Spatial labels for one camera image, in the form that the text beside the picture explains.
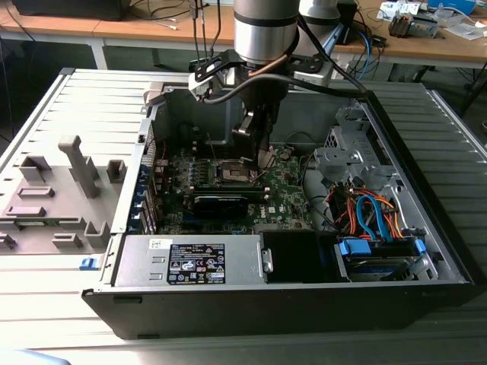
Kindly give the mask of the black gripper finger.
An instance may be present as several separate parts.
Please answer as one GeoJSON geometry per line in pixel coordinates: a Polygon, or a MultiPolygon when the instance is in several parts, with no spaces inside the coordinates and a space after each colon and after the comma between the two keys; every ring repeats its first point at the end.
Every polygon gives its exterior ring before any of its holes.
{"type": "Polygon", "coordinates": [[[273,126],[277,121],[277,105],[263,104],[260,105],[255,113],[256,117],[256,145],[259,150],[267,151],[269,149],[269,139],[273,126]]]}
{"type": "Polygon", "coordinates": [[[234,146],[240,153],[240,158],[248,161],[254,159],[253,111],[248,111],[241,124],[232,130],[234,146]]]}

